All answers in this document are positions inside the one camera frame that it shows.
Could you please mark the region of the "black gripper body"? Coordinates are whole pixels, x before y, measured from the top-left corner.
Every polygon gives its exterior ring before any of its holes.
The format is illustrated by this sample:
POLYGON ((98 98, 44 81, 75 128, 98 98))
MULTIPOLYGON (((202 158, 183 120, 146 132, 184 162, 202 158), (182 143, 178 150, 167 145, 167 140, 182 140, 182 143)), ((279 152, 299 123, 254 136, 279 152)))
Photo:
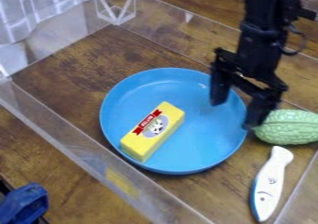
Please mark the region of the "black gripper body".
POLYGON ((253 23, 240 24, 238 50, 215 49, 211 68, 218 67, 230 75, 231 86, 253 96, 282 96, 289 90, 275 75, 283 55, 295 56, 306 45, 307 37, 293 23, 262 28, 253 23))

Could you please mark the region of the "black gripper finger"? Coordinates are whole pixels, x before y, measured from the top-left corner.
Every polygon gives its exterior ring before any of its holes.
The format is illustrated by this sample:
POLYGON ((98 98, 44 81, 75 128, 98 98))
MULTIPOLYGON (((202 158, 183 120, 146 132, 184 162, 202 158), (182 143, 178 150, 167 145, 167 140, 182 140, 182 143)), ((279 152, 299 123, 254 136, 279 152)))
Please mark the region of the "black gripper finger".
POLYGON ((270 112, 277 109, 281 96, 253 96, 247 106, 247 113, 242 127, 246 130, 259 126, 266 120, 270 112))
POLYGON ((218 67, 211 68, 210 102, 212 106, 222 105, 227 101, 231 87, 230 75, 218 67))

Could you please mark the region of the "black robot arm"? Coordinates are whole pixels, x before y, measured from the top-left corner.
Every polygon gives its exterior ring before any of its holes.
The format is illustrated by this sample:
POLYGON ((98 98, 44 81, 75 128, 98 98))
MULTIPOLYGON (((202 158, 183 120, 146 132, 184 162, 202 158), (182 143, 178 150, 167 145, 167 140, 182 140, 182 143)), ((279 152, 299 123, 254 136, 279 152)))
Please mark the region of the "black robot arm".
POLYGON ((297 55, 306 47, 301 44, 295 50, 286 48, 289 34, 302 33, 293 25, 299 11, 301 0, 244 0, 238 50, 215 49, 210 102, 214 106, 223 104, 231 87, 251 96, 242 125, 246 129, 263 123, 289 90, 274 71, 281 57, 297 55))

